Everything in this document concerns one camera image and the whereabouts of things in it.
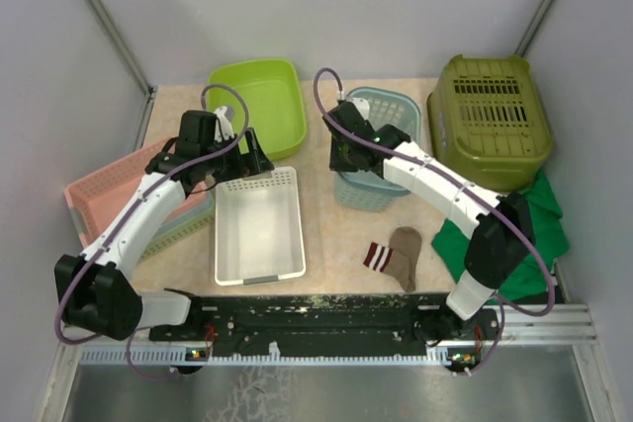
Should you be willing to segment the white perforated basket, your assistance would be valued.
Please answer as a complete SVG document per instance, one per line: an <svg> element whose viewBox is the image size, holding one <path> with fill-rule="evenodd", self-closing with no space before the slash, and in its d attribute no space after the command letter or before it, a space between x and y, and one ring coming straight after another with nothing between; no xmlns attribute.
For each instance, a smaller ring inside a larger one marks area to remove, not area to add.
<svg viewBox="0 0 633 422"><path fill-rule="evenodd" d="M222 287L306 272L298 175L291 166L216 187L214 278Z"/></svg>

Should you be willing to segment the lime green plastic tub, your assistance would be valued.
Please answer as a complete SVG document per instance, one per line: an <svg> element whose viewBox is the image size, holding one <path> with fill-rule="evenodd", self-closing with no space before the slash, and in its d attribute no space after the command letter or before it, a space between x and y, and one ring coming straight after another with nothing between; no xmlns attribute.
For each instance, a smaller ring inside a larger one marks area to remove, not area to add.
<svg viewBox="0 0 633 422"><path fill-rule="evenodd" d="M284 58L251 59L214 70L208 82L224 84L245 101L249 126L266 156L282 160L296 154L308 124L297 71Z"/></svg>

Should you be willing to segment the light blue perforated basket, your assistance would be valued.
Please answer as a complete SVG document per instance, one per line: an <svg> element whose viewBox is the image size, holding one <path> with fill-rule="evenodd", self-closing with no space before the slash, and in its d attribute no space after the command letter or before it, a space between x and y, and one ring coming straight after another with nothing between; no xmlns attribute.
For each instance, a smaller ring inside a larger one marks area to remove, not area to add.
<svg viewBox="0 0 633 422"><path fill-rule="evenodd" d="M428 148L426 113L409 96L373 87L351 90L348 99L363 99L369 104L368 120L374 129L392 125L407 133L421 148ZM370 172L338 173L334 176L335 199L360 211L380 212L409 191Z"/></svg>

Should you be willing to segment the olive green large container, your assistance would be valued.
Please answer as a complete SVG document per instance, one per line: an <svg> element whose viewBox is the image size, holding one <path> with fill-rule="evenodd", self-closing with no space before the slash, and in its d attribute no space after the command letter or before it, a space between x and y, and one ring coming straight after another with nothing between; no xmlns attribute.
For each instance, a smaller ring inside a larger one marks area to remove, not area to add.
<svg viewBox="0 0 633 422"><path fill-rule="evenodd" d="M531 186L553 147L530 64L456 55L426 100L435 158L501 193Z"/></svg>

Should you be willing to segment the pink perforated basket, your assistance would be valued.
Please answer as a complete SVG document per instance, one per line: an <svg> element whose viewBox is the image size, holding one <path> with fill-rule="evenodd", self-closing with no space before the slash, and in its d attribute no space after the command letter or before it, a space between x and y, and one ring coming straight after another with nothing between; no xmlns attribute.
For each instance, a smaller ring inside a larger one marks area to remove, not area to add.
<svg viewBox="0 0 633 422"><path fill-rule="evenodd" d="M146 165L162 150L167 141L167 138L163 138L65 188L65 200L84 247L102 235L123 209L138 188ZM196 194L189 197L162 224L198 205L203 200L199 195L206 193L208 192L202 185L197 186Z"/></svg>

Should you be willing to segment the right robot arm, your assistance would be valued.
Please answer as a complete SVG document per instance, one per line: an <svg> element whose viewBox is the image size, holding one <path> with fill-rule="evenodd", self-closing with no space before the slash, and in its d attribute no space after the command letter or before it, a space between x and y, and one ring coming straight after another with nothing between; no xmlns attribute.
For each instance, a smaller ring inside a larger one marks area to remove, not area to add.
<svg viewBox="0 0 633 422"><path fill-rule="evenodd" d="M529 206L516 192L501 196L465 179L424 152L408 134L375 129L352 101L322 116L332 136L330 168L367 171L407 189L443 212L470 239L465 271L445 300L443 330L465 338L476 313L526 255L535 253Z"/></svg>

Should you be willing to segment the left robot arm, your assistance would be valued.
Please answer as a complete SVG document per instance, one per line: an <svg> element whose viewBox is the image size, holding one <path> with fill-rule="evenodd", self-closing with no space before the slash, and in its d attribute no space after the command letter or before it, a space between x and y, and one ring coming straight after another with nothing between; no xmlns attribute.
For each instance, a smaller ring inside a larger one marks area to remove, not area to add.
<svg viewBox="0 0 633 422"><path fill-rule="evenodd" d="M191 295L140 295L131 278L158 228L207 178L220 184L273 170L255 130L233 132L228 112L227 107L185 112L178 135L148 162L133 196L107 229L79 255L62 255L56 262L54 330L61 342L72 341L63 333L66 326L118 341L163 325L187 340L204 332L206 316L191 306Z"/></svg>

